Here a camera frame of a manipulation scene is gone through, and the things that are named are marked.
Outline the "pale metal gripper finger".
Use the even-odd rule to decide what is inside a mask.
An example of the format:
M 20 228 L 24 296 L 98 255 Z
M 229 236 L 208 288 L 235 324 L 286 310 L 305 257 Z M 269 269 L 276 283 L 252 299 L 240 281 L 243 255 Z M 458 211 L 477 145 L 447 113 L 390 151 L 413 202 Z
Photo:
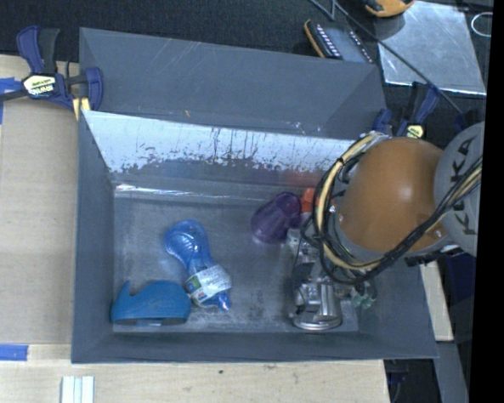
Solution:
M 332 329 L 342 325 L 343 313 L 340 302 L 332 284 L 321 285 L 318 322 L 323 329 Z
M 319 300 L 311 300 L 313 288 L 306 285 L 301 285 L 293 290 L 293 304 L 290 318 L 293 323 L 297 324 L 314 324 L 317 322 L 315 316 L 319 310 Z

